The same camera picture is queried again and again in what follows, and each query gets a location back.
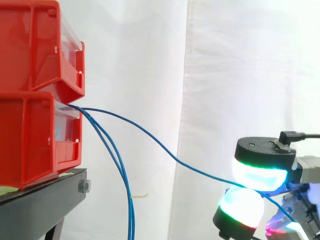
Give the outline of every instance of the clear plastic bin front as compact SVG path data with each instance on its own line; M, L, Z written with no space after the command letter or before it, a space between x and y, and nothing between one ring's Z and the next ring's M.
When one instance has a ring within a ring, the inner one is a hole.
M55 101L55 140L57 142L76 142L74 140L74 120L80 118L80 112Z
M75 32L70 27L66 18L61 14L61 48L64 54L64 58L77 69L77 57L78 51L82 51L82 43L78 39Z

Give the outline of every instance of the black sensor housing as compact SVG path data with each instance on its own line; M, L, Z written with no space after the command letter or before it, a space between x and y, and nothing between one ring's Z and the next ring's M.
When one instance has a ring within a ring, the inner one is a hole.
M214 225L220 230L219 236L224 240L251 240L256 228L249 227L226 214L220 206L213 217Z
M234 157L240 163L256 168L291 171L296 150L280 149L274 137L244 137L238 140Z

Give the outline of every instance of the black cable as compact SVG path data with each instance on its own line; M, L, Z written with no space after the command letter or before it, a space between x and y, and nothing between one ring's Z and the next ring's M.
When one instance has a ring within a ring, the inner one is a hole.
M320 139L320 134L306 134L306 139Z

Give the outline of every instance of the green light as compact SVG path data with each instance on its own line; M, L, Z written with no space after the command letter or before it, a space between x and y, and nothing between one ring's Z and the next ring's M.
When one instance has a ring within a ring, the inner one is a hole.
M274 191L286 180L288 172L281 169L253 167L233 159L232 172L235 179L243 186L259 190Z
M223 197L220 208L238 222L256 228L264 214L265 205L256 191L234 186Z

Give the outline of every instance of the white wall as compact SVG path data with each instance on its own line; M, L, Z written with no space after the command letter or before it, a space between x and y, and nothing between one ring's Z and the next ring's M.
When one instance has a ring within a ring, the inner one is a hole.
M186 0L60 0L85 43L82 107L113 111L177 151L186 39ZM136 239L168 235L175 162L125 122L93 113L117 144L135 199ZM83 164L92 189L64 222L62 240L127 239L127 195L120 174L89 123L83 123Z
M319 12L315 0L189 0L181 160L232 180L239 138L320 132ZM169 239L219 239L212 218L228 187L177 165ZM257 237L276 211L266 202Z

